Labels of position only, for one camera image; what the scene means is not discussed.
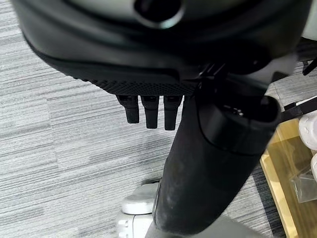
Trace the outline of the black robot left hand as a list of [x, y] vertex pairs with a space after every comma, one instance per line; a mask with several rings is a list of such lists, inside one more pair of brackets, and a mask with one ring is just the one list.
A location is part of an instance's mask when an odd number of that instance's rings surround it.
[[270, 83], [289, 76], [309, 0], [14, 0], [23, 36], [56, 70], [138, 104], [156, 128], [159, 98], [176, 136], [154, 224], [195, 235], [228, 207], [279, 123]]

